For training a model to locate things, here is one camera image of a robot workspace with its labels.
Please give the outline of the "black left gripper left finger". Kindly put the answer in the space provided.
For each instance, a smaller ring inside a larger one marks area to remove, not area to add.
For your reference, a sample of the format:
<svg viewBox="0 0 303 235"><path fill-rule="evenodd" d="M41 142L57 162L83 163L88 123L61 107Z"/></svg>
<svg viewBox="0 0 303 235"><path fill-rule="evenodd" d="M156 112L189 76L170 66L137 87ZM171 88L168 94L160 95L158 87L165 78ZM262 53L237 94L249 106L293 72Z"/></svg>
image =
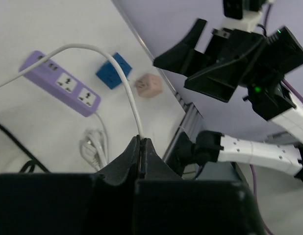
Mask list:
<svg viewBox="0 0 303 235"><path fill-rule="evenodd" d="M140 137L133 137L120 156L95 174L96 184L119 186L126 182L128 178L135 178L140 162L140 146Z"/></svg>

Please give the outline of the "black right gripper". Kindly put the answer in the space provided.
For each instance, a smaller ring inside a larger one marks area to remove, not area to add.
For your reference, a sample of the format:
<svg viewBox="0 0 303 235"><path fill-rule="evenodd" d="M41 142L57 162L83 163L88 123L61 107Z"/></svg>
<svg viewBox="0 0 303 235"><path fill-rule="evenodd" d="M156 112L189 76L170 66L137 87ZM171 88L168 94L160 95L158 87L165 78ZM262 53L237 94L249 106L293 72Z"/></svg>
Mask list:
<svg viewBox="0 0 303 235"><path fill-rule="evenodd" d="M216 62L204 68L210 57L195 47L206 23L197 19L179 43L153 61L159 69L188 77L184 83L186 89L229 102L237 87L258 93L303 65L303 47L283 26L268 37L235 30Z"/></svg>

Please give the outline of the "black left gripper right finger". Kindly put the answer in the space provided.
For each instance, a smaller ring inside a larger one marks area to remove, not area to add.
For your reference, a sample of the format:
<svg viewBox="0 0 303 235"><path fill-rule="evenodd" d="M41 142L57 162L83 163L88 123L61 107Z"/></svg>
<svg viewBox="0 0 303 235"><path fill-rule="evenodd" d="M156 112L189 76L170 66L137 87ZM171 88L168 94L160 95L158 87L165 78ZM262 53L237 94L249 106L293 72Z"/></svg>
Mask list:
<svg viewBox="0 0 303 235"><path fill-rule="evenodd" d="M157 155L149 138L144 138L140 144L140 178L144 180L182 180Z"/></svg>

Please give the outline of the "blue cube socket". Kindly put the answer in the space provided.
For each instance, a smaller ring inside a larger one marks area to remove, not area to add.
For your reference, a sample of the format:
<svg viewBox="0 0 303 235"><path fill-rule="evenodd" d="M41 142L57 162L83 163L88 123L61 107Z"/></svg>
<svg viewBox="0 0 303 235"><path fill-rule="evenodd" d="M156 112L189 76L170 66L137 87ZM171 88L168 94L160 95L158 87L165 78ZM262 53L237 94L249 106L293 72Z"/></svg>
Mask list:
<svg viewBox="0 0 303 235"><path fill-rule="evenodd" d="M117 52L113 54L112 57L122 68L122 71L124 72L126 78L128 78L128 75L132 70L130 64ZM99 68L99 70L96 72L96 76L111 90L113 90L122 83L116 69L109 61L106 61Z"/></svg>

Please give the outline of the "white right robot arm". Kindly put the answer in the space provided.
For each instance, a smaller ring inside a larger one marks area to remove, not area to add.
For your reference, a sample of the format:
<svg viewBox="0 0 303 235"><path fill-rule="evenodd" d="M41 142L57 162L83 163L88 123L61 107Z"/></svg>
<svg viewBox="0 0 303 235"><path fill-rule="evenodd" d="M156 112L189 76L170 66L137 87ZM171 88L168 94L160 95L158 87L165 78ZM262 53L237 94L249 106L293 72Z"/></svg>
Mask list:
<svg viewBox="0 0 303 235"><path fill-rule="evenodd" d="M303 64L303 47L283 26L270 36L237 27L213 30L205 52L195 49L206 25L197 19L186 36L154 59L154 66L186 77L185 88L228 102L244 87L252 109L261 118L281 126L295 137L292 144L270 144L201 131L195 142L182 132L167 165L182 175L186 166L200 169L208 162L237 162L284 172L303 182L303 103L282 81Z"/></svg>

